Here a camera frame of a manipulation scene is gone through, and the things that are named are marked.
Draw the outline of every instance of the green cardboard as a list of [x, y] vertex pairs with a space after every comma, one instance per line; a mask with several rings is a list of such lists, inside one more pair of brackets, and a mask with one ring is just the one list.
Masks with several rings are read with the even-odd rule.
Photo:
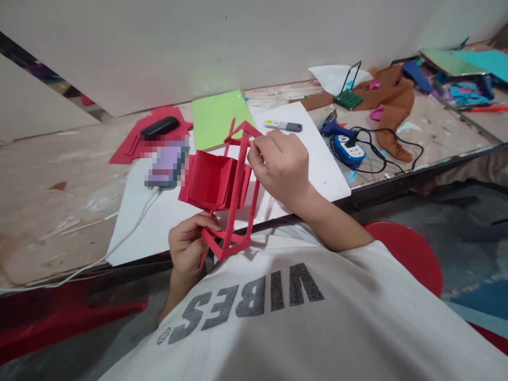
[[[201, 151], [224, 144], [224, 139], [229, 135], [233, 118], [236, 118], [234, 128], [244, 121], [255, 126], [240, 90], [193, 101], [192, 114], [194, 143], [196, 149]], [[233, 137], [240, 138], [241, 136], [242, 132], [238, 132]]]
[[455, 55], [453, 50], [422, 49], [422, 55], [435, 66], [452, 77], [464, 75], [484, 74], [485, 70], [473, 65]]

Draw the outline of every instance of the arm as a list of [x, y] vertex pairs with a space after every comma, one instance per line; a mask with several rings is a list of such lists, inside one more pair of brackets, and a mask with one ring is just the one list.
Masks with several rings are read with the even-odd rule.
[[169, 231], [169, 252], [173, 270], [168, 299], [159, 315], [159, 324], [206, 275], [205, 266], [198, 268], [201, 253], [208, 251], [208, 245], [201, 236], [201, 229], [204, 227], [215, 231], [221, 229], [216, 220], [203, 213], [180, 222]]
[[354, 249], [374, 241], [310, 184], [309, 153], [295, 134], [275, 130], [254, 139], [249, 162], [268, 193], [309, 224], [329, 250]]

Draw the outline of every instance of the white cable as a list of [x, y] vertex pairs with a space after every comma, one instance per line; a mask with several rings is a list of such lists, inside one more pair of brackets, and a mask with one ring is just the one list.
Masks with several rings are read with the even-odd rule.
[[76, 275], [82, 273], [85, 270], [88, 270], [88, 269], [94, 267], [96, 264], [102, 262], [103, 260], [106, 260], [106, 258], [108, 258], [111, 254], [113, 254], [132, 235], [132, 233], [134, 233], [134, 231], [138, 228], [138, 226], [141, 223], [141, 221], [143, 221], [143, 218], [148, 213], [148, 209], [150, 209], [150, 207], [155, 203], [155, 201], [157, 201], [157, 199], [159, 198], [159, 195], [161, 193], [162, 193], [162, 191], [159, 189], [159, 187], [154, 187], [153, 188], [152, 194], [151, 194], [150, 198], [148, 199], [148, 201], [145, 203], [145, 205], [143, 207], [143, 212], [141, 213], [141, 216], [139, 217], [138, 221], [136, 222], [136, 224], [134, 225], [132, 230], [123, 239], [121, 239], [113, 247], [113, 249], [111, 251], [107, 252], [106, 255], [103, 256], [101, 259], [95, 261], [94, 263], [92, 263], [90, 265], [87, 265], [85, 267], [81, 267], [81, 269], [75, 271], [74, 273], [72, 273], [71, 275], [69, 275], [67, 278], [65, 278], [64, 280], [62, 280], [59, 283], [46, 284], [46, 285], [33, 286], [33, 287], [0, 288], [0, 292], [21, 292], [21, 291], [30, 291], [30, 290], [38, 289], [38, 288], [56, 288], [56, 287], [60, 287], [64, 283], [69, 282]]

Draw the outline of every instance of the teal paper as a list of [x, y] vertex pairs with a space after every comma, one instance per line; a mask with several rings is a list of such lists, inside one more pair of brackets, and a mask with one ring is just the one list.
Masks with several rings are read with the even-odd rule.
[[485, 52], [457, 51], [454, 56], [463, 59], [508, 83], [508, 55], [499, 50]]

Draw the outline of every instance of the red paper model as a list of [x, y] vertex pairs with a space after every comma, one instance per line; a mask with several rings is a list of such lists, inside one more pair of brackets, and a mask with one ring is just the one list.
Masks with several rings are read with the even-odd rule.
[[[231, 123], [229, 136], [224, 140], [224, 143], [226, 143], [224, 156], [216, 156], [203, 151], [197, 151], [196, 155], [190, 155], [189, 174], [185, 177], [185, 182], [182, 184], [182, 189], [178, 196], [180, 201], [201, 208], [209, 212], [210, 216], [215, 211], [229, 210], [226, 231], [216, 232], [208, 228], [203, 228], [201, 231], [206, 243], [208, 243], [208, 246], [210, 246], [219, 260], [235, 255], [250, 246], [250, 236], [259, 191], [259, 182], [256, 180], [247, 234], [245, 236], [233, 234], [237, 210], [243, 209], [252, 171], [250, 166], [244, 164], [247, 157], [247, 147], [250, 146], [249, 137], [253, 136], [256, 138], [261, 135], [247, 121], [244, 121], [233, 131], [234, 123], [235, 119]], [[240, 130], [243, 130], [242, 138], [234, 139], [233, 135]], [[227, 157], [231, 144], [240, 146], [238, 160]], [[215, 243], [215, 238], [222, 238], [224, 240], [222, 248]], [[236, 245], [230, 247], [231, 242], [236, 243]], [[201, 267], [203, 258], [204, 256], [201, 255], [199, 267]]]

